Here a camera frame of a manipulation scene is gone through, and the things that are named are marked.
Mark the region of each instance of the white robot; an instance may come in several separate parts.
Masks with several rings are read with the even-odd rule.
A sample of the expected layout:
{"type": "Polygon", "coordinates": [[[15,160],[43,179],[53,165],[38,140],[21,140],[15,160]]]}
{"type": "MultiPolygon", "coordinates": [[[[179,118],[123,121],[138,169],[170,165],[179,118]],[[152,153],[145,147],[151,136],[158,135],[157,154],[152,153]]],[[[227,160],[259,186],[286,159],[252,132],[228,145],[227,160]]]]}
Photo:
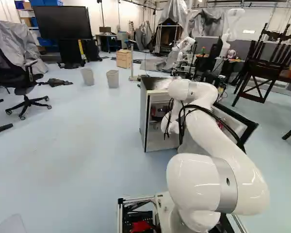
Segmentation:
{"type": "MultiPolygon", "coordinates": [[[[174,106],[163,118],[161,130],[165,132],[170,117],[169,133],[179,133],[178,113],[183,104],[211,110],[218,96],[217,89],[209,83],[180,79],[172,81],[168,91],[174,106]]],[[[262,173],[210,115],[200,110],[188,113],[189,110],[186,109],[186,133],[209,156],[179,153],[167,166],[173,212],[188,227],[185,232],[208,232],[218,222],[220,213],[261,213],[269,204],[269,190],[262,173]]]]}

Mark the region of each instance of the gray cover cloth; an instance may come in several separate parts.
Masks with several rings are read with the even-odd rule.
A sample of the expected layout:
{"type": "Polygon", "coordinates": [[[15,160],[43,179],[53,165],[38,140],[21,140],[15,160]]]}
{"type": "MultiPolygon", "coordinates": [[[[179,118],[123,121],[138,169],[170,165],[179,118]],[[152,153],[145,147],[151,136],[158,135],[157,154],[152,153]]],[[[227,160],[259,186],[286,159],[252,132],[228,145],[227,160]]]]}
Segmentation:
{"type": "Polygon", "coordinates": [[[38,60],[32,66],[34,74],[45,74],[48,67],[40,59],[39,50],[34,39],[24,24],[0,21],[0,49],[16,66],[25,69],[27,62],[38,60]]]}
{"type": "Polygon", "coordinates": [[[136,29],[135,40],[140,51],[146,49],[147,45],[152,40],[153,32],[149,21],[144,21],[139,28],[136,29]]]}
{"type": "Polygon", "coordinates": [[[225,21],[225,11],[220,8],[203,8],[189,20],[189,34],[192,38],[199,35],[221,36],[225,21]]]}
{"type": "Polygon", "coordinates": [[[164,23],[168,18],[185,28],[188,7],[184,0],[169,0],[164,6],[158,24],[164,23]]]}

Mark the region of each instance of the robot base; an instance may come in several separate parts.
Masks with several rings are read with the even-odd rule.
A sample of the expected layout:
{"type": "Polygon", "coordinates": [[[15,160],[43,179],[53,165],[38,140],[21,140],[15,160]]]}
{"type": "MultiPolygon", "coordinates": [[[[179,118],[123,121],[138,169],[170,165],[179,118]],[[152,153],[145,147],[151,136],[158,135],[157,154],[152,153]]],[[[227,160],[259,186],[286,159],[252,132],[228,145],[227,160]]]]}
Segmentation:
{"type": "Polygon", "coordinates": [[[179,210],[175,207],[169,192],[158,193],[155,195],[157,212],[162,233],[206,233],[218,222],[220,214],[210,211],[196,211],[195,227],[198,231],[192,231],[182,220],[179,210]]]}

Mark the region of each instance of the black cable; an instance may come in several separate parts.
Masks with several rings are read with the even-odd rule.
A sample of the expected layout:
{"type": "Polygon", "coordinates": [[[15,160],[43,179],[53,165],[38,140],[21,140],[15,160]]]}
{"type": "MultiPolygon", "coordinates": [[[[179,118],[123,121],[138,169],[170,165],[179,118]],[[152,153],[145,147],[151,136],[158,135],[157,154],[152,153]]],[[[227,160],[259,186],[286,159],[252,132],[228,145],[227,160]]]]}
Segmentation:
{"type": "Polygon", "coordinates": [[[207,108],[203,108],[203,107],[200,107],[198,105],[194,105],[194,104],[188,104],[184,107],[181,108],[181,110],[179,111],[179,115],[178,115],[178,118],[179,118],[179,121],[178,121],[178,125],[179,125],[179,143],[180,145],[182,144],[182,140],[183,140],[183,136],[184,136],[184,131],[185,131],[185,118],[186,116],[189,114],[189,113],[192,113],[193,111],[196,111],[196,110],[201,110],[205,113],[207,113],[208,115],[210,115],[211,117],[213,117],[215,120],[219,121],[226,129],[227,131],[229,131],[229,133],[236,139],[237,141],[237,146],[244,152],[246,153],[245,151],[245,148],[243,146],[243,143],[241,142],[240,138],[238,137],[238,135],[225,123],[223,122],[219,117],[217,117],[212,111],[210,111],[209,109],[207,108]],[[184,111],[186,108],[194,108],[193,110],[189,111],[186,115],[184,115],[183,117],[183,122],[181,122],[181,112],[184,111]]]}
{"type": "Polygon", "coordinates": [[[169,111],[168,111],[167,125],[166,125],[166,129],[165,129],[165,132],[164,132],[164,140],[165,140],[165,138],[166,138],[166,135],[167,135],[167,137],[169,138],[168,128],[169,128],[169,124],[170,124],[171,111],[172,111],[173,107],[174,107],[174,99],[171,98],[171,99],[169,100],[169,103],[168,103],[168,110],[169,110],[169,111]]]}
{"type": "Polygon", "coordinates": [[[217,67],[215,69],[213,69],[212,72],[214,72],[222,64],[222,62],[224,62],[224,59],[222,59],[222,61],[220,62],[220,64],[217,65],[217,67]]]}

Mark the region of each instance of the office chair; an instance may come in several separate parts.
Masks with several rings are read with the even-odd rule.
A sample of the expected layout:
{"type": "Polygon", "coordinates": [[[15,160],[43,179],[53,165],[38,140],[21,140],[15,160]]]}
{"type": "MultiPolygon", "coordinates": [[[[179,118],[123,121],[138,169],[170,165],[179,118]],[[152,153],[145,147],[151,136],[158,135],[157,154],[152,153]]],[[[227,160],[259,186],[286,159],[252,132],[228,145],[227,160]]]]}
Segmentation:
{"type": "Polygon", "coordinates": [[[29,99],[26,95],[30,93],[34,86],[38,83],[36,80],[41,79],[43,74],[33,74],[32,66],[37,63],[38,60],[34,60],[25,64],[25,70],[22,67],[16,66],[10,62],[0,49],[0,85],[4,87],[15,88],[14,93],[17,96],[24,96],[24,101],[12,108],[8,108],[5,112],[10,115],[12,110],[23,107],[21,113],[18,115],[21,120],[25,119],[24,113],[31,105],[44,106],[51,109],[52,106],[48,104],[38,103],[40,100],[49,101],[48,96],[44,96],[37,99],[29,99]]]}

